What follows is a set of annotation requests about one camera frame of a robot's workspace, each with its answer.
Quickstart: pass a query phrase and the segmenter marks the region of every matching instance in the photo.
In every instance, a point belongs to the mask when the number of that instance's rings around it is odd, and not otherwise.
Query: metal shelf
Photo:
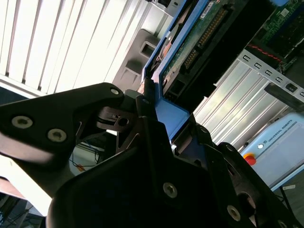
[[[263,76],[270,82],[276,84],[281,89],[291,94],[293,97],[304,102],[304,89],[302,87],[281,73],[277,72],[274,68],[251,54],[249,51],[243,50],[242,53],[238,56],[238,60],[246,64],[252,70],[256,71],[259,75]],[[296,86],[297,89],[294,92],[291,92],[286,88],[286,86],[289,84]]]

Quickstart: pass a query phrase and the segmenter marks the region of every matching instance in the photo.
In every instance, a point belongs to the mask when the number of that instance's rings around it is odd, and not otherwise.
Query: screw head
[[[60,143],[60,142],[62,143],[67,139],[66,137],[67,134],[61,129],[57,129],[57,128],[49,130],[47,136],[50,141],[55,143]]]
[[[33,121],[29,117],[23,116],[23,115],[14,117],[11,120],[11,123],[13,126],[20,128],[20,129],[26,129],[33,125]]]
[[[282,220],[278,220],[277,222],[279,223],[281,228],[287,228],[287,225]]]
[[[173,184],[166,182],[163,184],[162,189],[164,193],[166,193],[166,195],[169,196],[170,198],[173,199],[177,197],[177,189]]]
[[[201,127],[200,130],[204,133],[207,133],[207,131],[203,127]]]
[[[150,104],[150,102],[145,98],[142,101],[145,102],[146,104]]]
[[[234,149],[234,148],[232,148],[232,146],[230,146],[230,145],[226,145],[226,147],[227,147],[227,149],[230,150],[230,151],[233,151],[233,149]]]
[[[111,89],[111,92],[114,93],[115,95],[119,94],[119,92],[116,89]]]
[[[232,205],[228,205],[227,206],[227,211],[228,214],[237,222],[239,222],[241,220],[241,215],[239,213],[239,211],[233,207]]]

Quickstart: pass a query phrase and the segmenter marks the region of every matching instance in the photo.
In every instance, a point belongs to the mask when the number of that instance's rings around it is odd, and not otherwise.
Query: red wire
[[[248,44],[248,47],[254,48],[254,49],[256,49],[256,50],[262,52],[264,55],[267,55],[267,56],[269,56],[269,57],[275,59],[275,60],[278,61],[279,63],[282,63],[282,62],[283,62],[282,60],[280,60],[279,58],[275,57],[274,55],[271,55],[271,54],[269,54],[268,52],[265,52],[264,50],[260,49],[258,46],[254,46],[254,45],[252,45],[252,44]]]

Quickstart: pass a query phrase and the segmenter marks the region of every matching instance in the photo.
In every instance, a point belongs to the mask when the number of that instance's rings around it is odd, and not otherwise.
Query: ventilated metal panel
[[[286,105],[264,91],[269,81],[236,60],[216,84],[217,89],[195,110],[217,144],[228,142],[237,149],[256,134]]]
[[[144,0],[2,0],[0,86],[32,98],[112,82],[136,33],[171,20]]]

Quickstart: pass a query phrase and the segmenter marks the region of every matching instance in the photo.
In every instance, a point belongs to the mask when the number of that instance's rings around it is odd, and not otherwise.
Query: red emergency stop button
[[[243,157],[249,165],[254,165],[257,162],[254,154],[252,154],[252,153],[245,154]]]

